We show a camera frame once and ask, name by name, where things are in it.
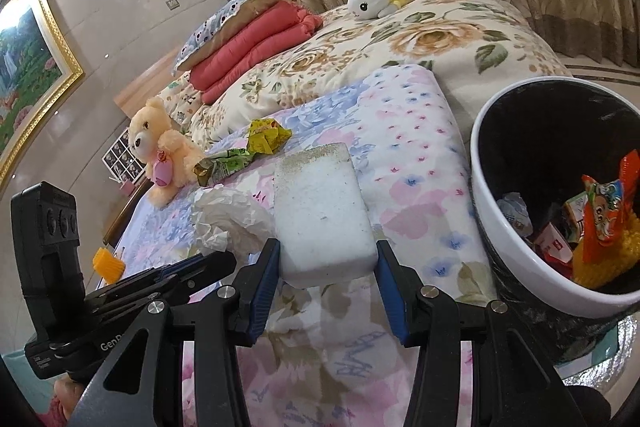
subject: metal screw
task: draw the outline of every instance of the metal screw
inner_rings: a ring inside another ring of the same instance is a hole
[[[236,294],[236,289],[233,286],[222,286],[218,288],[218,297],[221,299],[230,299]]]
[[[162,301],[149,302],[149,306],[146,307],[146,311],[153,314],[160,313],[162,310],[164,310],[164,302]]]
[[[440,290],[438,290],[436,286],[431,286],[428,284],[427,286],[423,286],[422,288],[420,288],[420,293],[422,294],[423,297],[427,297],[428,299],[434,299],[438,295],[440,295]]]
[[[506,313],[509,307],[502,301],[492,301],[491,309],[496,313]]]

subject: floral quilt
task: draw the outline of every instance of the floral quilt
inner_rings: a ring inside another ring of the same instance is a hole
[[[194,142],[207,148],[255,118],[393,64],[433,71],[466,142],[484,102],[503,87],[532,76],[571,76],[520,12],[500,0],[415,0],[369,21],[341,6],[322,18],[324,27],[307,42],[255,66],[203,105],[188,132]]]
[[[473,216],[465,150],[431,71],[382,68],[274,118],[293,136],[277,155],[261,157],[225,185],[273,211],[280,156],[344,142],[376,238],[389,240],[400,263],[460,301],[485,305],[495,298]],[[235,132],[211,150],[241,146],[245,133]],[[125,247],[126,275],[186,255],[195,190],[185,187],[162,210],[143,198],[118,245]],[[370,276],[306,290],[283,283],[265,333],[252,349],[239,348],[238,358],[255,427],[399,427],[417,350],[404,349],[391,333]],[[195,422],[193,371],[191,346],[182,375],[186,425]],[[461,426],[470,420],[471,382],[470,346],[463,344]]]

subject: snack wrapper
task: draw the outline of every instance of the snack wrapper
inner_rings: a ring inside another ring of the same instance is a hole
[[[247,149],[229,149],[203,158],[193,168],[200,187],[212,187],[244,169],[254,160],[255,153]]]
[[[640,174],[640,156],[631,151],[620,161],[619,179],[599,184],[583,176],[587,189],[584,237],[574,250],[574,282],[597,289],[640,261],[640,220],[632,206]]]
[[[582,240],[585,263],[601,262],[606,258],[607,250],[622,238],[636,196],[639,174],[640,156],[634,149],[620,160],[617,180],[598,183],[590,176],[582,177],[587,193]]]
[[[260,154],[274,154],[289,138],[291,131],[284,129],[273,118],[252,121],[249,126],[248,151]]]
[[[579,243],[584,235],[584,207],[587,204],[587,193],[581,192],[562,206],[562,215],[568,226],[565,239],[569,243]]]
[[[533,244],[547,264],[567,279],[571,279],[573,253],[553,223],[546,224]]]
[[[275,154],[292,132],[273,118],[254,120],[249,126],[245,149],[229,149],[203,158],[193,168],[200,187],[213,187],[226,177],[244,169],[257,153]]]
[[[527,205],[519,192],[508,192],[496,203],[502,215],[520,237],[529,237],[533,233]]]

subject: wall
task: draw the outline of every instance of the wall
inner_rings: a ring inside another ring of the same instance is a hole
[[[91,259],[121,198],[101,162],[127,124],[113,97],[226,2],[178,0],[169,10],[167,0],[48,1],[85,78],[40,131],[0,200],[0,353],[23,346],[33,332],[15,268],[11,196],[42,180],[75,195],[79,258],[85,284],[94,288]]]

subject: framed painting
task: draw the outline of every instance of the framed painting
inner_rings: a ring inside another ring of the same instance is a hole
[[[12,0],[0,12],[0,194],[52,111],[83,72],[47,0]]]

